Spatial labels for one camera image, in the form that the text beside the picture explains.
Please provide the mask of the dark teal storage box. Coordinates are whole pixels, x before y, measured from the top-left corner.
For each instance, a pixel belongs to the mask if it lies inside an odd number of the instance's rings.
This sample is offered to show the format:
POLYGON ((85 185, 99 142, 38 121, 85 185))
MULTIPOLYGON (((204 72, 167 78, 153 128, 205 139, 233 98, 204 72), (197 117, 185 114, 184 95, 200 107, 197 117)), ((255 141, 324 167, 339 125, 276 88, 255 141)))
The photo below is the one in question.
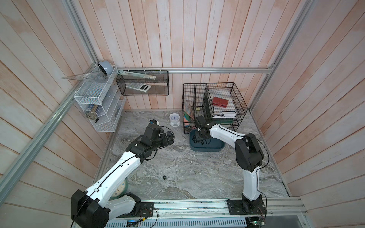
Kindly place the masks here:
POLYGON ((189 134, 189 144, 190 148, 194 152, 220 152, 224 146, 225 142, 216 139, 198 139, 196 136, 197 130, 194 129, 189 134))

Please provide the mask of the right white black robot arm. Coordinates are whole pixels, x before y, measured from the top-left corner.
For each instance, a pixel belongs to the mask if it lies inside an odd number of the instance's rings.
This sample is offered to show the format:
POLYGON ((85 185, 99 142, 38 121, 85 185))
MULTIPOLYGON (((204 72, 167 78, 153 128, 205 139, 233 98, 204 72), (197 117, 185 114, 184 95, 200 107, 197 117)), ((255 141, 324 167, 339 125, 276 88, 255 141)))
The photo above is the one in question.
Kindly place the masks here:
POLYGON ((267 214, 265 196, 259 190, 259 172, 264 153, 259 140, 253 134, 239 134, 218 123, 207 122, 203 116, 195 118, 196 136, 202 139, 218 139, 235 149, 236 162, 243 169, 243 191, 241 200, 228 199, 230 215, 261 215, 267 214))

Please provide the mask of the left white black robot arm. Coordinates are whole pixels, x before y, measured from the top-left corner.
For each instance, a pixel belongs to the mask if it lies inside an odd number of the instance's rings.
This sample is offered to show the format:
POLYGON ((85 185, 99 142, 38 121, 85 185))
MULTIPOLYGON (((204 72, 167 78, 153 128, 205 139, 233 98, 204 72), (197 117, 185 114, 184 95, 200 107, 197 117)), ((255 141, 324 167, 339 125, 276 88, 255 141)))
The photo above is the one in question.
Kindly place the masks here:
POLYGON ((77 190, 71 197, 73 224, 81 228, 103 228, 114 218, 122 215, 141 215, 141 199, 126 193, 118 199, 111 199, 117 188, 130 173, 144 161, 152 159, 151 154, 172 145, 175 135, 172 130, 151 120, 144 134, 132 141, 116 164, 85 191, 77 190))

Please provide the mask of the white tray in organizer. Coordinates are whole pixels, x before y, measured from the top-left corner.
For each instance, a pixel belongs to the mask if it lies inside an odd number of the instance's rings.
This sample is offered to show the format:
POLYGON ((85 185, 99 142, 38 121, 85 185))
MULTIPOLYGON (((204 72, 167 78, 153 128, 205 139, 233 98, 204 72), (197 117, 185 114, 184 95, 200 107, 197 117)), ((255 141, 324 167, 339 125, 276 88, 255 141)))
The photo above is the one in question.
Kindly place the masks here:
POLYGON ((214 118, 223 118, 223 119, 227 119, 227 118, 232 118, 234 119, 236 117, 236 112, 235 111, 226 111, 226 112, 221 112, 220 114, 214 115, 214 118))

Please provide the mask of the small white alarm clock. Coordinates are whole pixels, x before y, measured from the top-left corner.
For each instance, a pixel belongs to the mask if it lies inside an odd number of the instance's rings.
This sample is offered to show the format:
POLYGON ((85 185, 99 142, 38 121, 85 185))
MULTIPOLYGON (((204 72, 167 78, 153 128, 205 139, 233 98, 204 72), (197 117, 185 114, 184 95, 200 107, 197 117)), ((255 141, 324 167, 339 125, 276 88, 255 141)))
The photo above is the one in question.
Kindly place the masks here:
POLYGON ((177 113, 170 114, 169 120, 170 120, 170 126, 172 127, 178 127, 181 125, 181 118, 180 115, 177 113))

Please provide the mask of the red wallet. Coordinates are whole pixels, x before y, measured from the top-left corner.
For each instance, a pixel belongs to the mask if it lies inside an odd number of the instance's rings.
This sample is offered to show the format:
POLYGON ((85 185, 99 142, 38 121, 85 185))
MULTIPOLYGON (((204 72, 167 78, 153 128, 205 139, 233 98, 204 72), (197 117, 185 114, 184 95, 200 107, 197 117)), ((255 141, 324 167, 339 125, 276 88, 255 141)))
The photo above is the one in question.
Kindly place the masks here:
POLYGON ((212 100, 212 104, 218 107, 226 108, 228 106, 229 101, 227 99, 214 97, 212 100))

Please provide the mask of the white calculator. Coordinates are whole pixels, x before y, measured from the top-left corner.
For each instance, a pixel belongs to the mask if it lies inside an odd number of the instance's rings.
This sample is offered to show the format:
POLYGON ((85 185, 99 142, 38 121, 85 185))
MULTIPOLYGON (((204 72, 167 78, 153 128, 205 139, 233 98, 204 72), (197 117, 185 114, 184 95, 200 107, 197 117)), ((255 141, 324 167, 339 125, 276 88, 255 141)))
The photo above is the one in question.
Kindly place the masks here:
POLYGON ((129 83, 126 84, 126 88, 145 93, 150 90, 151 86, 144 83, 129 83))

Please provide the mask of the clear plastic ruler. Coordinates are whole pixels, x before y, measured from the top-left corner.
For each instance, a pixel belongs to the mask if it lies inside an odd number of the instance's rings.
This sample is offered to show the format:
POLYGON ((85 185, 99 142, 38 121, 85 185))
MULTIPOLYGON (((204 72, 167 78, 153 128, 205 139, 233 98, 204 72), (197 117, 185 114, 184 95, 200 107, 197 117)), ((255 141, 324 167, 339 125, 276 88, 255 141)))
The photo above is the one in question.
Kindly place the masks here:
POLYGON ((131 71, 119 70, 118 74, 123 75, 123 76, 129 76, 129 77, 137 77, 137 78, 145 78, 145 79, 156 79, 156 76, 141 74, 141 73, 136 73, 136 72, 131 72, 131 71))

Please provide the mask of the green round wall clock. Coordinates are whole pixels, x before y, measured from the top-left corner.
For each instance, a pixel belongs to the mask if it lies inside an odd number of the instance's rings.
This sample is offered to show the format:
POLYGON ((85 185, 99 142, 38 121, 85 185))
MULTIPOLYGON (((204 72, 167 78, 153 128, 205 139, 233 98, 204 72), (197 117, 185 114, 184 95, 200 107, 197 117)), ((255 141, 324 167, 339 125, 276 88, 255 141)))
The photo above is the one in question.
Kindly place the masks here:
POLYGON ((114 191, 110 200, 115 200, 115 199, 122 197, 127 192, 127 189, 128 189, 128 181, 127 181, 127 179, 125 179, 114 191))

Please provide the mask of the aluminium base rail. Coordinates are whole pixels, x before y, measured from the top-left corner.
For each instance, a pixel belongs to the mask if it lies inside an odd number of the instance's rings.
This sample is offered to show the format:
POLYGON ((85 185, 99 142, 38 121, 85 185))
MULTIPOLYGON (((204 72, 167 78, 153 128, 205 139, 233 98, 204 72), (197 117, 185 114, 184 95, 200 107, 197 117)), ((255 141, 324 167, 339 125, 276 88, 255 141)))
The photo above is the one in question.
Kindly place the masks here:
POLYGON ((298 215, 307 212, 300 198, 265 198, 253 209, 244 208, 242 199, 185 199, 142 201, 131 193, 108 201, 102 206, 100 201, 83 196, 71 200, 71 218, 80 224, 83 217, 104 222, 117 217, 152 217, 153 213, 164 218, 205 218, 222 216, 259 217, 298 215))

